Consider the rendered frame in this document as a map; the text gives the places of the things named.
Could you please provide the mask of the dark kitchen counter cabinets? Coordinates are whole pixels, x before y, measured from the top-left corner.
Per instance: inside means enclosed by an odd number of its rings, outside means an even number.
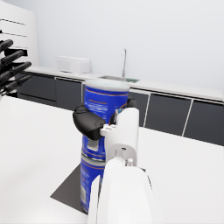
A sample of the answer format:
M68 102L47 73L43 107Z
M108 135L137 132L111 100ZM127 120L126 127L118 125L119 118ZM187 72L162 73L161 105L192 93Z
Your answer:
M85 85L81 80L34 73L17 93L22 99L73 110L85 99ZM129 96L136 100L142 127L224 146L223 104L137 88Z

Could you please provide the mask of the silver kitchen faucet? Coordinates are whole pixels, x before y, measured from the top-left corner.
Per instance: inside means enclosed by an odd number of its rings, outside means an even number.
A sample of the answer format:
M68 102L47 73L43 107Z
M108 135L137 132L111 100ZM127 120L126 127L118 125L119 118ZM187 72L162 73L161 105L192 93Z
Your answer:
M124 56L123 69L122 69L122 77L125 78L125 67L126 67L126 57L127 57L127 50L125 48L122 51L122 55Z

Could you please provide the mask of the white microwave oven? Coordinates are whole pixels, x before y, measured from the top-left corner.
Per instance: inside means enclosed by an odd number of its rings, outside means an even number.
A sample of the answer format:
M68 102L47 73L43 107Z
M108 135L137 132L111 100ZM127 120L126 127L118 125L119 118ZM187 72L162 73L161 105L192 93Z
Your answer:
M75 57L57 56L54 58L55 68L63 73L89 74L91 72L91 60Z

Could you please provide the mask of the dark grey square mat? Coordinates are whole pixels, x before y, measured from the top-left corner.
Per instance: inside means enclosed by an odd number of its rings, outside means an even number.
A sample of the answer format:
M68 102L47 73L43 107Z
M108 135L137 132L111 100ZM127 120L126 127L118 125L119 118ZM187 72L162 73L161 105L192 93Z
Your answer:
M84 211L81 206L81 165L75 168L51 197L79 211Z

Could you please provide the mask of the tall white cabinet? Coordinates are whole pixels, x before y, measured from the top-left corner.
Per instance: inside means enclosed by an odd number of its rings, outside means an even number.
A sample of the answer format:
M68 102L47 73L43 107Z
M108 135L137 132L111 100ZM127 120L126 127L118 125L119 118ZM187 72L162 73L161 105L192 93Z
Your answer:
M38 35L35 13L0 0L0 40L11 39L11 49L25 50L17 62L39 65Z

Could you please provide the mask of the steel kitchen sink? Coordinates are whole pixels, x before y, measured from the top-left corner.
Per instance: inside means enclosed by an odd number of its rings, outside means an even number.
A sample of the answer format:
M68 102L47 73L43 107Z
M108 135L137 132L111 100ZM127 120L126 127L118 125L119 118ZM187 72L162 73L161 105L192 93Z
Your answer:
M125 81L125 82L132 82L132 83L136 83L136 82L139 81L138 79L131 79L131 78L125 78L125 77L116 77L116 76L110 76L110 75L103 75L100 78L101 79L106 79L106 80Z

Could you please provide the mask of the blue can with orange stripe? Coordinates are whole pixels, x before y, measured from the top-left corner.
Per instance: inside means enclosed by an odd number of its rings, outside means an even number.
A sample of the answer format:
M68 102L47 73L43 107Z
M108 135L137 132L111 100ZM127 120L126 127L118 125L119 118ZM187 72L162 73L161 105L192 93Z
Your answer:
M107 124L112 124L116 110L126 107L129 90L127 83L118 80L86 80L84 104ZM83 136L82 153L89 158L104 160L104 138L95 141Z
M104 160L97 160L81 154L80 161L80 204L87 213L89 209L91 185L94 179L100 175L103 177L105 168Z

